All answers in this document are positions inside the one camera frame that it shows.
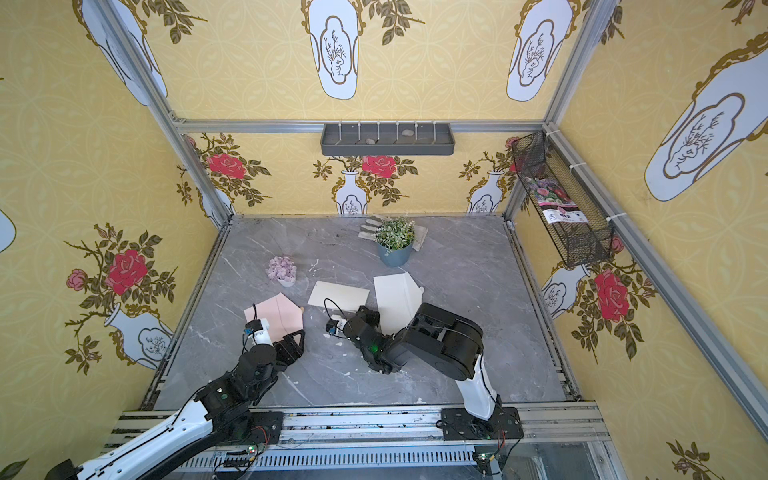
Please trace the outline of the pink envelope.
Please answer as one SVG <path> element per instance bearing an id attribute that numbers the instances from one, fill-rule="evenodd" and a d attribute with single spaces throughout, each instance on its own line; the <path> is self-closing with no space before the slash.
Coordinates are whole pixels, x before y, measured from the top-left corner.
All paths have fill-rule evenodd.
<path id="1" fill-rule="evenodd" d="M 273 343 L 304 328 L 303 308 L 282 293 L 247 307 L 244 316 L 247 322 L 255 319 L 266 320 L 267 332 Z"/>

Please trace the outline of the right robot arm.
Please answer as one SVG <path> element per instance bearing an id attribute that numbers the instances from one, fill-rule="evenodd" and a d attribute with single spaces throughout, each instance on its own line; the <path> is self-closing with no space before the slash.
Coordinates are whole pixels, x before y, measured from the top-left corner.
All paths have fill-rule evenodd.
<path id="1" fill-rule="evenodd" d="M 370 369 L 392 374 L 418 358 L 457 383 L 468 414 L 482 421 L 493 416 L 498 394 L 484 372 L 483 331 L 475 322 L 423 303 L 405 327 L 385 335 L 380 314 L 361 306 L 341 332 Z"/>

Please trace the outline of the lined letter paper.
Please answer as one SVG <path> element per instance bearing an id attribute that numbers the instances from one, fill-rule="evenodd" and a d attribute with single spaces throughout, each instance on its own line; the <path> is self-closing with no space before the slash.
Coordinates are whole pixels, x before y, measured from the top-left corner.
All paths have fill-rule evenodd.
<path id="1" fill-rule="evenodd" d="M 318 281 L 308 299 L 308 304 L 323 307 L 326 299 L 332 300 L 337 309 L 343 312 L 355 312 L 367 303 L 368 289 L 346 286 L 325 281 Z"/>

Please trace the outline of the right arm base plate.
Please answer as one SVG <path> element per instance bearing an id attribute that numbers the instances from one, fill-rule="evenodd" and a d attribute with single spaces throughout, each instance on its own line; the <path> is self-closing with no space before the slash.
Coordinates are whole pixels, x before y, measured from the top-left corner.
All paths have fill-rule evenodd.
<path id="1" fill-rule="evenodd" d="M 488 420 L 469 414 L 464 408 L 444 408 L 436 427 L 449 440 L 518 440 L 524 437 L 518 410 L 496 408 Z"/>

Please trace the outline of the white envelope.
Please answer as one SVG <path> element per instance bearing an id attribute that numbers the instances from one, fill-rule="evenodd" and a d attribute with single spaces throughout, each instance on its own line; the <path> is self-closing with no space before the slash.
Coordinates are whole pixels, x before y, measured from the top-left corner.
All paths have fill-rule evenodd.
<path id="1" fill-rule="evenodd" d="M 375 277 L 374 287 L 381 330 L 385 335 L 395 334 L 414 318 L 424 288 L 408 272 Z"/>

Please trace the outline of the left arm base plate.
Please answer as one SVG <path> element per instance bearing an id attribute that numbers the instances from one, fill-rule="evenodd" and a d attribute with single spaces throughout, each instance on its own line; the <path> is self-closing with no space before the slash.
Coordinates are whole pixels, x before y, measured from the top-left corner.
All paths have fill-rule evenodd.
<path id="1" fill-rule="evenodd" d="M 280 440 L 283 423 L 282 411 L 248 412 L 231 424 L 223 444 L 276 445 Z"/>

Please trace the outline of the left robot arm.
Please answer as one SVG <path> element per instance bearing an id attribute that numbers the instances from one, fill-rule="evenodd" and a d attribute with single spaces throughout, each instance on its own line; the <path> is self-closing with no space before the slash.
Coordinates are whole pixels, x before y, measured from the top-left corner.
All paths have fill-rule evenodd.
<path id="1" fill-rule="evenodd" d="M 186 461 L 220 444 L 268 444 L 279 440 L 283 414 L 251 409 L 279 374 L 304 353 L 304 331 L 272 344 L 257 343 L 237 365 L 207 383 L 163 422 L 124 445 L 79 466 L 65 460 L 48 479 L 162 479 Z"/>

